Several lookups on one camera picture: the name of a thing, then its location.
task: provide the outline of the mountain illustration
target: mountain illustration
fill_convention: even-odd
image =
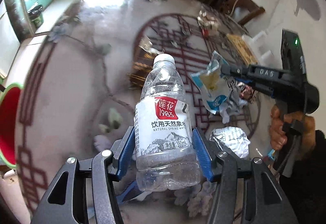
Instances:
[[[141,149],[141,155],[164,151],[164,143],[176,142],[180,140],[185,141],[187,144],[189,143],[187,137],[171,132],[165,139],[155,139],[146,149]]]

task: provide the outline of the table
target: table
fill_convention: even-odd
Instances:
[[[209,118],[198,89],[189,79],[190,72],[206,68],[213,50],[230,62],[242,63],[223,34],[202,37],[196,20],[202,8],[207,7],[195,0],[79,0],[58,20],[30,68],[17,115],[18,175],[31,213],[68,157],[81,160],[98,153],[93,140],[102,134],[99,124],[115,124],[105,137],[95,138],[98,147],[105,148],[133,125],[141,90],[130,85],[127,74],[134,49],[144,35],[153,47],[164,48],[174,56],[185,83],[193,127],[201,127],[209,135],[217,127],[239,126],[251,138],[250,156],[268,152],[272,106],[268,99],[260,96],[242,115],[223,125],[221,117]],[[228,17],[214,14],[222,21],[224,34],[246,33]],[[182,30],[189,32],[191,48],[179,41]],[[175,40],[178,46],[165,39]],[[118,195],[134,181],[135,174],[132,161],[127,175],[115,185]],[[91,212],[89,183],[87,203]],[[207,193],[205,201],[191,204],[188,212],[187,198],[200,189]],[[122,203],[120,209],[125,223],[205,223],[214,191],[215,186],[203,179],[200,186],[178,192],[145,193],[137,198],[142,202]]]

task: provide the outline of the silver bolt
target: silver bolt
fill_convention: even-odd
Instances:
[[[103,150],[102,151],[102,156],[103,157],[109,157],[112,155],[112,151],[111,150]]]
[[[221,158],[225,158],[228,154],[225,151],[220,151],[217,155]]]
[[[256,164],[262,164],[263,160],[261,158],[254,158],[254,163]]]
[[[73,164],[75,161],[76,161],[76,158],[75,157],[70,157],[70,158],[67,159],[67,162],[69,164]]]

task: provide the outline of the plastic bottle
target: plastic bottle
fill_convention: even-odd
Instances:
[[[137,184],[176,190],[200,181],[185,88],[172,56],[160,54],[146,78],[135,115]]]

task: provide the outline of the person's arm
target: person's arm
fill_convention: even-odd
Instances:
[[[280,150],[287,138],[282,131],[283,122],[276,106],[273,107],[270,127],[271,146]],[[285,115],[284,121],[302,120],[303,113]],[[304,134],[292,176],[280,176],[280,185],[288,197],[300,224],[324,223],[326,214],[326,139],[322,131],[315,131],[315,120],[306,116]]]

